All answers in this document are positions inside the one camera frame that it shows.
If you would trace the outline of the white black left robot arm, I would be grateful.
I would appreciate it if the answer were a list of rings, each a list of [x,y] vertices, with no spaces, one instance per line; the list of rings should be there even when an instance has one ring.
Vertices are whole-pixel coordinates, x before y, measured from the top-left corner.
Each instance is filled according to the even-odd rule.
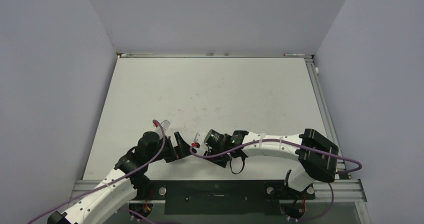
[[[149,192],[148,165],[164,160],[174,162],[191,155],[190,144],[179,132],[171,137],[148,131],[125,155],[95,189],[63,212],[55,211],[47,219],[49,224],[102,224],[126,202],[143,199]]]

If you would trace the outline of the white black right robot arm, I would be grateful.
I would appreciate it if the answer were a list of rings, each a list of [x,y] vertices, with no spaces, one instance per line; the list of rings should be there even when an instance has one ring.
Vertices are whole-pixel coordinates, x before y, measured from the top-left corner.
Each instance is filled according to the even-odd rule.
[[[339,147],[314,129],[283,136],[247,130],[222,134],[211,129],[200,134],[196,143],[206,148],[208,155],[228,151],[228,157],[243,160],[264,156],[299,162],[298,167],[287,172],[282,185],[283,193],[289,198],[297,197],[315,181],[332,183],[336,178]]]

